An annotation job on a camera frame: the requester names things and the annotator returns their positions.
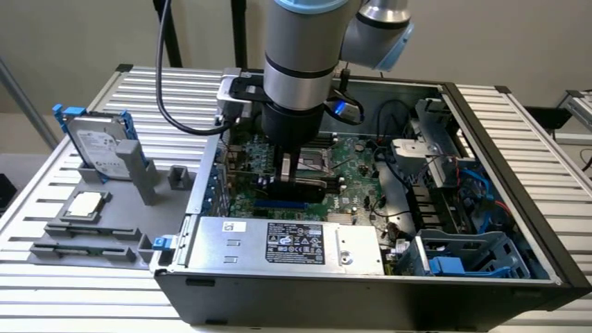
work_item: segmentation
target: black cable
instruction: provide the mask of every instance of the black cable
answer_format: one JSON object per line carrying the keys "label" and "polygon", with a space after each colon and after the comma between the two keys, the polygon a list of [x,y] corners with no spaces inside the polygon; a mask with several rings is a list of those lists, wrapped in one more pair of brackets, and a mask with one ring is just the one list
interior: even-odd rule
{"label": "black cable", "polygon": [[378,204],[378,203],[379,203],[379,200],[375,201],[375,203],[372,204],[372,207],[371,207],[371,209],[370,209],[371,212],[372,212],[376,216],[390,218],[390,217],[396,217],[396,216],[399,216],[399,215],[403,215],[403,214],[411,213],[410,210],[404,210],[404,211],[402,211],[402,212],[399,212],[399,213],[395,213],[395,214],[391,214],[391,215],[380,214],[380,213],[376,211],[376,204]]}
{"label": "black cable", "polygon": [[163,19],[160,21],[159,28],[159,42],[156,46],[156,105],[159,106],[159,111],[168,121],[168,123],[178,128],[182,132],[186,132],[192,135],[216,135],[222,134],[227,129],[232,127],[235,124],[235,119],[227,119],[224,124],[220,127],[212,128],[210,130],[196,130],[186,125],[183,125],[179,121],[174,119],[174,117],[168,114],[167,109],[164,108],[163,101],[163,46],[164,46],[164,28],[167,26],[167,18],[170,17],[168,12],[171,11],[171,2],[172,0],[167,0],[164,3],[163,10]]}
{"label": "black cable", "polygon": [[586,162],[586,160],[584,160],[584,152],[586,151],[592,151],[592,149],[586,148],[586,149],[580,150],[580,158],[582,158],[582,161],[586,163],[584,167],[582,168],[583,171],[587,171],[592,167],[592,156],[591,156],[591,159],[588,160],[588,162]]}
{"label": "black cable", "polygon": [[384,102],[380,104],[380,106],[379,106],[379,111],[378,111],[378,113],[376,113],[376,140],[380,138],[380,116],[382,116],[382,114],[383,114],[383,110],[384,110],[386,106],[387,106],[390,103],[399,103],[399,104],[402,104],[402,105],[406,107],[406,109],[407,109],[408,112],[411,112],[411,109],[412,109],[412,108],[407,105],[407,103],[403,102],[400,99],[390,99],[390,100],[384,101]]}
{"label": "black cable", "polygon": [[411,185],[407,184],[406,180],[403,180],[403,178],[399,176],[399,173],[395,171],[391,163],[388,163],[388,161],[386,160],[386,164],[388,167],[388,170],[391,170],[392,175],[395,176],[395,178],[399,180],[400,184],[410,190],[412,191]]}

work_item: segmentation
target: blue latch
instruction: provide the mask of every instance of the blue latch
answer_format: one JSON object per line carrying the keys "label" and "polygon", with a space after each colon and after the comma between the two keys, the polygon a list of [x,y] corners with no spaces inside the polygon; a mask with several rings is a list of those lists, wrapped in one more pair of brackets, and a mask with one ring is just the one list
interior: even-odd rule
{"label": "blue latch", "polygon": [[64,115],[71,117],[79,117],[86,113],[87,113],[87,108],[83,108],[80,106],[68,106],[64,111]]}
{"label": "blue latch", "polygon": [[430,260],[432,274],[442,276],[474,276],[480,278],[506,278],[510,276],[511,268],[500,267],[492,272],[467,272],[459,257],[435,257]]}
{"label": "blue latch", "polygon": [[156,237],[155,244],[152,245],[152,249],[155,251],[171,251],[171,244],[174,243],[174,237]]}

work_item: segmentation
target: blue connector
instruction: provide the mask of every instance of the blue connector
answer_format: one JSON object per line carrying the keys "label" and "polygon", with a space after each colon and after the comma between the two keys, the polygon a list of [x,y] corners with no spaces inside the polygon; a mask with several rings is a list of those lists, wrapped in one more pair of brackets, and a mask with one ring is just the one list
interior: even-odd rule
{"label": "blue connector", "polygon": [[156,237],[152,249],[155,251],[171,251],[171,245],[174,243],[172,236]]}

